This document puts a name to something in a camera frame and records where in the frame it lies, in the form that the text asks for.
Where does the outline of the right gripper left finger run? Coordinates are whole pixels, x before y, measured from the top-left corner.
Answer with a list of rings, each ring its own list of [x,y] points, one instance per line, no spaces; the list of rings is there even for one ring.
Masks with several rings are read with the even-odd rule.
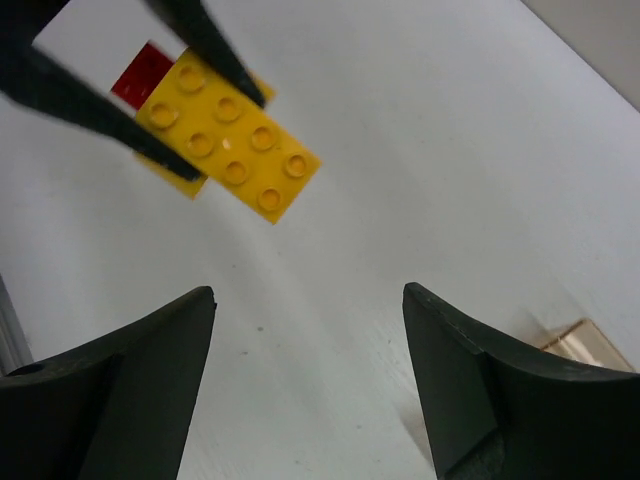
[[[2,478],[176,478],[215,311],[200,286],[2,377]]]

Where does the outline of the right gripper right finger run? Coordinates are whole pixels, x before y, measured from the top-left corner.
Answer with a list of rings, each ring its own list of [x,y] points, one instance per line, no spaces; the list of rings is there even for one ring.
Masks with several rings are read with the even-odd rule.
[[[440,479],[635,479],[639,377],[543,352],[418,283],[409,353]]]

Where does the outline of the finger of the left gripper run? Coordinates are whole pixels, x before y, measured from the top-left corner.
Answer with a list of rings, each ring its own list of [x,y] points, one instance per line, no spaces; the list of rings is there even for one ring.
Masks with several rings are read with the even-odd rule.
[[[25,108],[112,138],[187,181],[200,178],[169,146],[32,45],[1,46],[1,92]]]
[[[257,106],[266,99],[244,63],[199,0],[148,0],[147,7],[199,58]]]

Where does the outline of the red and yellow lego stack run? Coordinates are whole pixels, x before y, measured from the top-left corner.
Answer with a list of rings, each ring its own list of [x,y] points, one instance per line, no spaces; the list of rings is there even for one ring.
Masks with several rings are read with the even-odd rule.
[[[154,43],[147,42],[111,87],[111,92],[138,111],[174,65]]]

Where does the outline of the yellow lego plate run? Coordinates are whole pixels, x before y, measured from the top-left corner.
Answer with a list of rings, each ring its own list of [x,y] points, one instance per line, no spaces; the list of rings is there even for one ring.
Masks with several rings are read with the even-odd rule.
[[[190,49],[152,91],[136,121],[272,224],[321,166]]]

